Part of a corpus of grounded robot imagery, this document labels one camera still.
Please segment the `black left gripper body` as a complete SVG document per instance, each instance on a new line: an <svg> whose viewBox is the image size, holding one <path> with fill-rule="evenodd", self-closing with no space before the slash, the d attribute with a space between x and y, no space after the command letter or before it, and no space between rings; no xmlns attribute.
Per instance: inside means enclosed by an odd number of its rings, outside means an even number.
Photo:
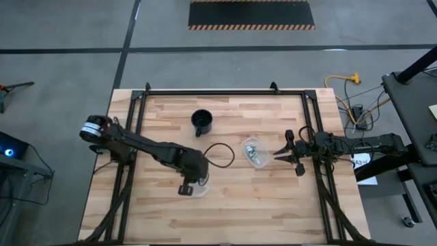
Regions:
<svg viewBox="0 0 437 246"><path fill-rule="evenodd" d="M179 195L204 196L208 192L209 187L207 186L207 183L209 181L209 173L200 178L185 174L181 174L181 177L183 177L183 181L178 188Z"/></svg>

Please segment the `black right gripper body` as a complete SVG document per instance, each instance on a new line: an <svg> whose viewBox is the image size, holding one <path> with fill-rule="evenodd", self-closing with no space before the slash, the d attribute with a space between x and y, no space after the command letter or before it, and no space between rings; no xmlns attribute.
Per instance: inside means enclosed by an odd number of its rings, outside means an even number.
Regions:
<svg viewBox="0 0 437 246"><path fill-rule="evenodd" d="M308 155L307 144L304 140L294 141L294 133L292 130L286 130L285 139L286 139L286 145L294 147L293 150L290 151L289 155L295 156L296 175L303 176L305 174L305 167L300 162L300 158L306 157Z"/></svg>

